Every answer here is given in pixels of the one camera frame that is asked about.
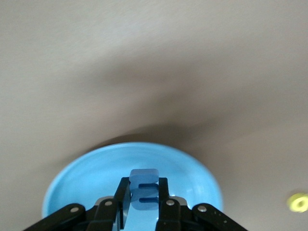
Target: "screw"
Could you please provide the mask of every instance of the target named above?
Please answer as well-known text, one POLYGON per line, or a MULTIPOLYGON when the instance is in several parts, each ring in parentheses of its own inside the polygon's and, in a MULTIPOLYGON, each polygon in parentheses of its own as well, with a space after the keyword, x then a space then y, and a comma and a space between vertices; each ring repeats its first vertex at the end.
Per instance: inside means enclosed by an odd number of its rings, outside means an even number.
POLYGON ((174 201, 173 200, 167 200, 166 204, 169 205, 169 206, 172 206, 172 205, 174 205, 174 201))
POLYGON ((71 208, 71 213, 75 213, 75 212, 77 212, 79 210, 79 208, 78 207, 74 207, 74 208, 71 208))
POLYGON ((112 201, 106 201, 105 202, 105 206, 110 206, 110 205, 112 205, 112 201))
POLYGON ((203 205, 200 205, 200 206, 198 206, 198 210, 199 210, 200 212, 206 212, 206 207, 203 206, 203 205))

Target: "blue bowl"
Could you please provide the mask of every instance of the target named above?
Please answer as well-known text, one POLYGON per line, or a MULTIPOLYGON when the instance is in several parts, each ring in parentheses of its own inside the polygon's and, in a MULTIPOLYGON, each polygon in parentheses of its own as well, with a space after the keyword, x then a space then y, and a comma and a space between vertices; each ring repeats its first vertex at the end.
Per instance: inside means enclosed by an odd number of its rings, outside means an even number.
MULTIPOLYGON (((46 217, 67 204, 79 203, 88 210, 100 197, 114 195, 122 177, 133 169, 156 168, 167 177, 170 196, 186 199, 188 207, 209 203, 222 210, 219 186, 199 161, 165 145, 128 142, 89 152, 66 166, 49 186, 42 209, 46 217)), ((154 231, 158 210, 129 208, 126 231, 154 231)))

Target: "black plastic part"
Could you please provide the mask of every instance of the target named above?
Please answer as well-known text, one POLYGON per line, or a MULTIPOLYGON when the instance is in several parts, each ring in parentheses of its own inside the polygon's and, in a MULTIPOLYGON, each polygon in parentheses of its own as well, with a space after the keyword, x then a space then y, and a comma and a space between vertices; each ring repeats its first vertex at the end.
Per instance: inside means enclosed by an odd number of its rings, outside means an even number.
POLYGON ((167 178, 159 178, 158 180, 158 201, 159 208, 161 204, 169 199, 169 188, 168 188, 168 179, 167 178))
POLYGON ((198 204, 192 209, 194 219, 208 229, 214 231, 247 231, 234 220, 223 214, 221 211, 209 204, 198 204), (205 212, 198 210, 199 206, 206 208, 205 212))
POLYGON ((113 230, 120 230, 118 201, 115 199, 106 199, 98 205, 94 220, 89 223, 86 231, 113 230))
POLYGON ((119 205, 120 228, 124 229, 131 200, 128 177, 121 179, 114 198, 118 201, 119 205))
POLYGON ((180 204, 177 200, 166 199, 161 202, 156 230, 180 231, 180 204))
POLYGON ((86 219, 86 210, 80 204, 70 204, 35 223, 24 231, 62 231, 86 219))
MULTIPOLYGON (((129 178, 121 182, 112 199, 85 211, 80 204, 70 204, 24 231, 120 231, 124 229, 131 202, 129 178)), ((170 198, 167 178, 159 178, 159 219, 156 231, 247 231, 209 204, 190 210, 170 198)))

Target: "silver screw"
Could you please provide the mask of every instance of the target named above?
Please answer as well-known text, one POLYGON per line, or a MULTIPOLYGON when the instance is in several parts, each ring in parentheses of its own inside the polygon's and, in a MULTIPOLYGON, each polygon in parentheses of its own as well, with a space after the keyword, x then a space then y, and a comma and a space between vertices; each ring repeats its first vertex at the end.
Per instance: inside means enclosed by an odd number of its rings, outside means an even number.
POLYGON ((71 213, 75 213, 75 212, 77 212, 79 210, 79 208, 78 207, 74 207, 74 208, 71 208, 71 213))
POLYGON ((174 205, 174 201, 173 200, 167 200, 166 204, 169 205, 169 206, 172 206, 172 205, 174 205))
POLYGON ((206 212, 206 207, 203 206, 203 205, 200 205, 200 206, 198 206, 198 210, 199 210, 200 212, 206 212))
POLYGON ((110 205, 112 205, 112 201, 106 201, 105 202, 105 206, 110 206, 110 205))

